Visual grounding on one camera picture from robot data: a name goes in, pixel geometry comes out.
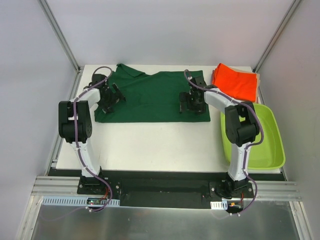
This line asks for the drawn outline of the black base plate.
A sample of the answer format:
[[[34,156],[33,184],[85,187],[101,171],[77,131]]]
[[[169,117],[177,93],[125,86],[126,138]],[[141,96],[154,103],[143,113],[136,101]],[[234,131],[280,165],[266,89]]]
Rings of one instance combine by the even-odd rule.
[[[122,207],[208,209],[211,202],[229,200],[242,206],[252,200],[254,184],[247,178],[232,183],[226,173],[103,170],[98,177],[80,170],[51,169],[48,176],[75,178],[75,192],[92,196],[90,205],[111,198]]]

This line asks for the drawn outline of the aluminium frame post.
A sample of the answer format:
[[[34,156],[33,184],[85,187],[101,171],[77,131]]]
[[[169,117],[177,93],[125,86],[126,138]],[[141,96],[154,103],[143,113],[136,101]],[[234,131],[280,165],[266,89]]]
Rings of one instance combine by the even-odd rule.
[[[65,38],[65,35],[63,34],[62,29],[59,26],[59,23],[48,3],[47,0],[38,0],[37,1],[39,6],[41,7],[43,13],[45,14],[58,42],[60,43],[64,53],[66,54],[69,62],[71,63],[74,70],[79,73],[81,70],[81,66],[79,65],[78,61],[75,58],[75,55],[73,54],[70,45],[68,44],[67,39]]]
[[[289,24],[290,20],[296,13],[297,9],[301,5],[302,0],[293,0],[284,14],[282,20],[280,21],[278,27],[276,28],[274,34],[272,35],[271,39],[269,40],[266,48],[264,49],[262,55],[260,56],[259,60],[257,61],[256,65],[252,69],[254,73],[257,73],[261,67],[263,66],[264,62],[267,60],[268,56],[272,52],[273,48],[275,47],[277,41],[285,31],[287,25]]]

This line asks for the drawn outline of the lime green plastic tray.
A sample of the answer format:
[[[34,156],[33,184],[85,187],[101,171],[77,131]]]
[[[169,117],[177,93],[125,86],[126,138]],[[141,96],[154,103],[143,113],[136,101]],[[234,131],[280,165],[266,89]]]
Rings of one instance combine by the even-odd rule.
[[[272,110],[263,104],[254,104],[255,113],[261,123],[264,139],[251,148],[248,169],[254,171],[278,170],[286,162],[279,127]]]

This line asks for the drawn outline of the dark green t-shirt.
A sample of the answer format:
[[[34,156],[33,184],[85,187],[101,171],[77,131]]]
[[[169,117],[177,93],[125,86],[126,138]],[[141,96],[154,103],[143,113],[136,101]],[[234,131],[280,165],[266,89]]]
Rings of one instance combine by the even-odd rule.
[[[107,113],[101,107],[94,112],[97,123],[196,123],[210,122],[210,113],[180,113],[180,93],[190,86],[183,71],[159,71],[149,75],[119,63],[108,80],[116,84],[126,98]]]

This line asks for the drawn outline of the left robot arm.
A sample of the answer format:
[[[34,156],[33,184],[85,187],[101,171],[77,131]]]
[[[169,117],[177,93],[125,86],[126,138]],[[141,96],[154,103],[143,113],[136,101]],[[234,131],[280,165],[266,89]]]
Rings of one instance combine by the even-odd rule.
[[[78,97],[59,102],[59,136],[71,145],[81,165],[78,194],[107,195],[110,191],[91,144],[93,124],[90,109],[98,105],[104,114],[111,114],[114,106],[125,100],[115,83],[109,86],[106,75],[94,73]]]

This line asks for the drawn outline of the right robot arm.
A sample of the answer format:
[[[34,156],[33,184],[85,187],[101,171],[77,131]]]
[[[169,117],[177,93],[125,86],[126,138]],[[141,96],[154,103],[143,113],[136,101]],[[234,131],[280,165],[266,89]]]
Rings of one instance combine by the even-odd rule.
[[[207,106],[213,106],[224,114],[225,134],[231,143],[231,160],[226,179],[217,184],[215,194],[231,199],[248,186],[248,163],[251,147],[262,133],[254,104],[240,101],[222,92],[215,85],[207,85],[201,76],[192,77],[184,73],[190,90],[179,94],[180,113],[185,111],[202,114]]]

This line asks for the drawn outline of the left aluminium frame post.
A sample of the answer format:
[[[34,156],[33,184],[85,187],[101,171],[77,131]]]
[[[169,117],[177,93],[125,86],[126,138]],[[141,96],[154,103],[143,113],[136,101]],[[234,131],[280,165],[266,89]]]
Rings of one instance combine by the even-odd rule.
[[[66,54],[69,62],[71,63],[74,70],[79,73],[81,70],[81,66],[79,65],[78,61],[75,58],[75,55],[73,54],[70,45],[68,44],[67,39],[65,38],[65,35],[63,34],[62,29],[59,26],[59,23],[48,3],[47,0],[38,0],[37,1],[39,6],[41,7],[43,13],[45,14],[58,42],[60,43],[64,53]]]

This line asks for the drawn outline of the right aluminium frame post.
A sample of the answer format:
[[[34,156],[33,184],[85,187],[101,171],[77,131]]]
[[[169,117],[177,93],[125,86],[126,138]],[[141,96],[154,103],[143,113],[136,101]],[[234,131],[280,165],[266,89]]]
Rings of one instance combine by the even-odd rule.
[[[282,20],[280,21],[278,27],[276,28],[274,34],[272,35],[271,39],[269,40],[266,48],[264,49],[262,55],[260,56],[259,60],[257,61],[256,65],[252,69],[254,73],[257,73],[261,67],[263,66],[264,62],[267,60],[268,56],[272,52],[273,48],[275,47],[277,41],[285,31],[287,25],[289,24],[290,20],[296,13],[297,9],[301,5],[302,0],[293,0],[284,14]]]

